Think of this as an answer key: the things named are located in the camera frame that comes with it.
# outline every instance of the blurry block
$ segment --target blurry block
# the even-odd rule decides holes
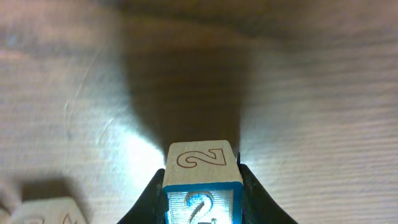
[[[12,224],[85,224],[76,202],[70,197],[24,202],[12,215]]]
[[[10,216],[2,209],[0,209],[0,224],[10,224]]]

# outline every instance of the wood grain surface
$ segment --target wood grain surface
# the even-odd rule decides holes
[[[0,172],[23,200],[68,194],[116,223],[171,143],[226,139],[299,223],[398,223],[398,1],[0,13]]]

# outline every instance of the number 2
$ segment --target number 2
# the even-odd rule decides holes
[[[189,218],[189,224],[197,224],[213,208],[214,199],[210,192],[192,192],[185,197],[185,202],[188,208],[192,208],[200,202]],[[215,221],[215,218],[211,219],[211,223],[215,223]]]
[[[225,166],[225,156],[223,149],[209,149],[208,154],[200,151],[189,151],[177,157],[177,165],[183,168],[194,168],[198,165],[195,160],[203,161],[217,166]]]

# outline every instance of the wooden block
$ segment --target wooden block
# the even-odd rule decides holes
[[[228,141],[170,146],[163,190],[167,223],[241,223],[243,181]]]
[[[12,215],[12,224],[85,224],[77,204],[70,197],[24,202]]]
[[[0,209],[0,224],[10,224],[10,216],[2,209]]]

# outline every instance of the black holder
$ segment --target black holder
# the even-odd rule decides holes
[[[240,164],[240,155],[238,167],[243,178],[242,224],[297,224],[276,204],[250,169]],[[164,169],[156,172],[137,202],[118,224],[166,224],[165,213],[169,205],[162,189],[164,172]]]

